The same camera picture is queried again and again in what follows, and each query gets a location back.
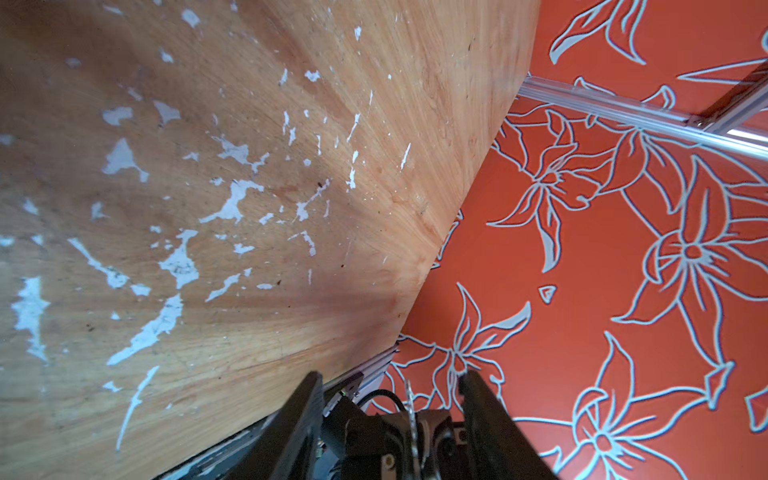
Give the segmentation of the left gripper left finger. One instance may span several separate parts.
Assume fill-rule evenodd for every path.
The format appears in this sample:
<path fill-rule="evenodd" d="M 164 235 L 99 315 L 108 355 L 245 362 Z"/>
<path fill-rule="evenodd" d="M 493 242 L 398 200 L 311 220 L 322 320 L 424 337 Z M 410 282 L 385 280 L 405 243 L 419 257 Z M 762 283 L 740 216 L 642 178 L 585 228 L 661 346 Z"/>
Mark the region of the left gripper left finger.
<path fill-rule="evenodd" d="M 226 479 L 311 479 L 323 408 L 322 375 L 309 372 Z"/>

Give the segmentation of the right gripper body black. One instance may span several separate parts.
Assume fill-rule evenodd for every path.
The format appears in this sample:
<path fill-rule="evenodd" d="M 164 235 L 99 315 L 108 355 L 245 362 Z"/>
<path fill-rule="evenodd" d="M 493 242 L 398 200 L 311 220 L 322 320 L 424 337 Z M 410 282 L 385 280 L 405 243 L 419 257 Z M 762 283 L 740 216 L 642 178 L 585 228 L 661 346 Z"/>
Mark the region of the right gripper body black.
<path fill-rule="evenodd" d="M 467 434 L 446 410 L 416 412 L 422 479 L 469 479 Z M 340 396 L 324 413 L 319 479 L 413 479 L 406 406 L 369 415 Z"/>

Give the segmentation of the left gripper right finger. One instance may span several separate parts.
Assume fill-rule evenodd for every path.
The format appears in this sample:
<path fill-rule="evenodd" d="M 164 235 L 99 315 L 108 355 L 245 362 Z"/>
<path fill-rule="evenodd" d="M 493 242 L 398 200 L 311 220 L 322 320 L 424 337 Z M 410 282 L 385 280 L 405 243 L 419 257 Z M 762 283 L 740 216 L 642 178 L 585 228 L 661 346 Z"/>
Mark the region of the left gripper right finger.
<path fill-rule="evenodd" d="M 460 378 L 459 393 L 471 479 L 558 479 L 477 371 Z"/>

